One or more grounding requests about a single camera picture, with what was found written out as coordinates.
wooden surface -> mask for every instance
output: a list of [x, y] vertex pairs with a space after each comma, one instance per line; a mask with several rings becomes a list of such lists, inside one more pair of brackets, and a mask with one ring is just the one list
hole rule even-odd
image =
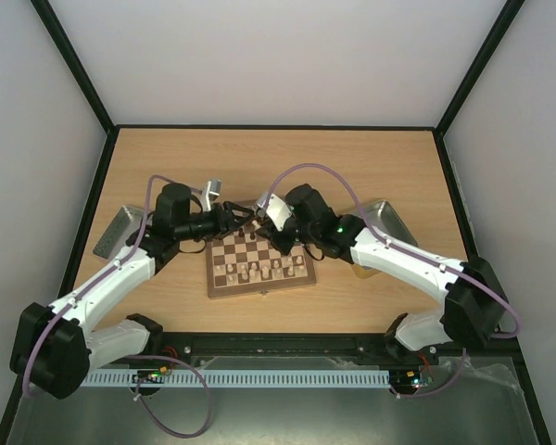
[[[222, 179], [221, 200], [257, 198], [275, 177], [301, 162], [320, 162], [340, 172], [362, 202], [389, 199], [420, 247], [464, 258], [433, 136], [429, 132], [300, 130], [123, 129], [84, 251], [77, 285], [105, 265], [91, 252], [124, 204], [142, 207], [153, 173], [202, 187]], [[303, 170], [285, 178], [278, 194], [309, 183], [336, 211], [350, 210], [346, 190], [329, 174]], [[163, 186], [153, 190], [153, 202]], [[434, 307], [425, 294], [379, 273], [359, 279], [351, 267], [316, 263], [317, 285], [210, 300], [205, 256], [178, 255], [103, 320], [118, 323], [140, 312], [167, 331], [362, 333], [384, 332], [402, 312]]]

gray floor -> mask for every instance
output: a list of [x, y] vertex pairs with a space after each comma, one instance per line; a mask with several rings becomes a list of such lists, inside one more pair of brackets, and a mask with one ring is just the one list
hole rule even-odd
[[[163, 388], [150, 406], [167, 426], [195, 431], [201, 389]], [[533, 444], [523, 396], [461, 377], [432, 399], [379, 389], [214, 389], [210, 430], [190, 444]], [[66, 400], [24, 400], [10, 445], [171, 444], [127, 388], [81, 388]]]

white panel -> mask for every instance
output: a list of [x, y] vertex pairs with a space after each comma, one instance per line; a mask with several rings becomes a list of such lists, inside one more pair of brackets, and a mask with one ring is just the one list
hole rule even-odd
[[556, 0], [525, 3], [447, 141], [556, 443]]
[[57, 296], [104, 138], [31, 2], [0, 0], [0, 418], [20, 313]]
[[435, 125], [504, 0], [53, 0], [117, 123]]

metal grille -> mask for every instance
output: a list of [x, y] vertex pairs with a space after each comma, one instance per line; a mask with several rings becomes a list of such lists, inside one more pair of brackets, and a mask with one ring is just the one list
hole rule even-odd
[[[100, 369], [90, 373], [83, 387], [127, 387], [137, 380], [137, 370]], [[388, 371], [201, 371], [211, 388], [389, 388]], [[150, 387], [198, 388], [189, 371], [144, 382]]]

robotic arm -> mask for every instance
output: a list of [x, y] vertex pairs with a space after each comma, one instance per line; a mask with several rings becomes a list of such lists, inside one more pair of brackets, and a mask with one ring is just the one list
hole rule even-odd
[[449, 272], [461, 271], [506, 300], [492, 268], [479, 257], [462, 262], [390, 237], [376, 239], [363, 219], [349, 214], [336, 216], [308, 184], [291, 190], [285, 202], [276, 195], [263, 195], [257, 207], [262, 220], [258, 234], [283, 254], [295, 243], [312, 244], [326, 257], [389, 273], [438, 303], [432, 311], [403, 313], [390, 326], [385, 340], [387, 350], [396, 358], [449, 341], [471, 350], [483, 349], [504, 313], [480, 288]]
[[[202, 204], [188, 186], [165, 185], [157, 198], [152, 223], [145, 226], [141, 239], [140, 231], [132, 234], [127, 247], [67, 296], [46, 307], [33, 303], [23, 311], [10, 369], [24, 374], [40, 335], [69, 305], [41, 345], [31, 368], [31, 382], [53, 396], [68, 397], [87, 373], [121, 357], [158, 353], [162, 326], [144, 315], [130, 315], [116, 326], [93, 330], [129, 292], [159, 273], [180, 252], [182, 241], [223, 237], [254, 217], [253, 210], [234, 203], [212, 203], [219, 191], [220, 181], [208, 182]], [[190, 213], [191, 202], [200, 207], [199, 213]]]

